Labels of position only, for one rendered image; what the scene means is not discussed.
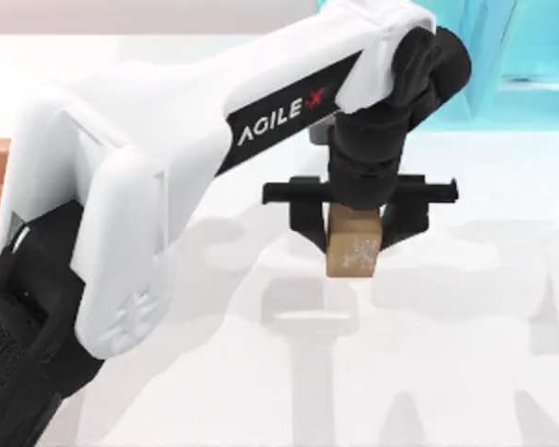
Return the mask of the light blue rack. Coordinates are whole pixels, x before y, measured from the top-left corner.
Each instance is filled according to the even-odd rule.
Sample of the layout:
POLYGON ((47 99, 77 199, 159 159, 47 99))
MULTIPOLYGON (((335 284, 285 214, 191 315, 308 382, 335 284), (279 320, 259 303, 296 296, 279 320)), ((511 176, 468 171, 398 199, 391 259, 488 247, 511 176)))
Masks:
POLYGON ((559 131, 559 0, 413 0, 466 45, 469 84, 424 131, 559 131))

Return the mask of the brown cardboard box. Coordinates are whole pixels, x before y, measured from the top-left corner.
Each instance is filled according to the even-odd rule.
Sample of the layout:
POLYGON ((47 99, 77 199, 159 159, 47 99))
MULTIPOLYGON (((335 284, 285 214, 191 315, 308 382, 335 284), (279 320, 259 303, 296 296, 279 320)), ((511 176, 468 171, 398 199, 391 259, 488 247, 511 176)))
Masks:
POLYGON ((353 210, 332 203, 328 213, 326 275, 371 278, 383 241, 380 210, 353 210))

